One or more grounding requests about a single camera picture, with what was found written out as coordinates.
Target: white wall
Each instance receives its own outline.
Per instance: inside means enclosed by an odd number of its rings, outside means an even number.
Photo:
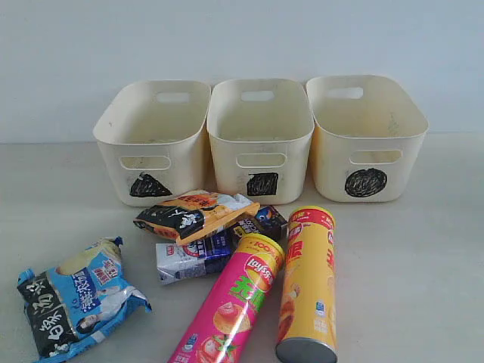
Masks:
[[[139,79],[377,73],[484,131],[482,0],[1,0],[0,142],[92,140]]]

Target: orange snack package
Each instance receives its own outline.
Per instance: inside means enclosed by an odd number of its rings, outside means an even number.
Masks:
[[[232,197],[192,191],[145,209],[133,222],[181,246],[223,231],[247,216],[255,216],[259,207],[259,203],[241,194]]]

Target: silver can bottom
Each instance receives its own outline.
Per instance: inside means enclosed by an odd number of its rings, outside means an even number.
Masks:
[[[328,345],[312,338],[289,338],[275,347],[282,363],[336,363],[336,353]]]

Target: black scribble drawing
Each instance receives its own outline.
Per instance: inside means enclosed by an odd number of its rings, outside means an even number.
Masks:
[[[247,182],[247,195],[276,195],[278,191],[279,174],[276,172],[261,172],[251,174],[252,178]]]
[[[381,170],[357,170],[346,179],[345,191],[352,197],[370,197],[385,188],[386,180],[386,174]]]
[[[172,192],[163,186],[154,177],[142,172],[131,186],[129,195],[132,197],[166,197],[172,195]]]

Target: yellow chip can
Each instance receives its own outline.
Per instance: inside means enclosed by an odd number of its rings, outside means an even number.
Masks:
[[[336,363],[334,218],[318,206],[289,219],[275,352],[283,363]]]

